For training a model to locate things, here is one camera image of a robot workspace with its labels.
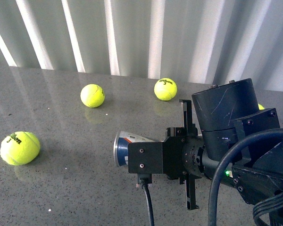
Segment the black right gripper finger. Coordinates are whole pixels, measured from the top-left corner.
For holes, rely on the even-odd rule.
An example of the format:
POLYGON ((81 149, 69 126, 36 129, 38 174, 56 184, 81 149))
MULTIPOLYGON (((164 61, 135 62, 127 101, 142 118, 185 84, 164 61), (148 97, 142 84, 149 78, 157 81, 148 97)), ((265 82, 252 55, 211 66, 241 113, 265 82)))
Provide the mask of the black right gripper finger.
POLYGON ((181 185, 185 184, 185 194, 186 194, 186 206, 188 210, 198 209, 196 204, 196 193, 195 193, 195 180, 199 179, 198 176, 181 176, 179 177, 179 183, 181 185))
POLYGON ((180 99, 179 102, 182 107, 183 127, 187 132, 193 132, 191 100, 180 99))

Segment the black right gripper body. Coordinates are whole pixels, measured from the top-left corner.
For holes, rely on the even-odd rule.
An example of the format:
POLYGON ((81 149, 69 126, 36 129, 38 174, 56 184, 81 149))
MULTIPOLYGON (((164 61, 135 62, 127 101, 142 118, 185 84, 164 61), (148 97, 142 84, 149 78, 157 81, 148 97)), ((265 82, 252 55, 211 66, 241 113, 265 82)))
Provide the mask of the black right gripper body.
POLYGON ((188 175, 196 179, 203 177, 201 171, 204 167, 196 159, 201 160, 198 154, 203 153, 204 142, 196 127, 190 132, 182 127, 167 128, 162 150, 163 173, 168 179, 185 180, 188 175))

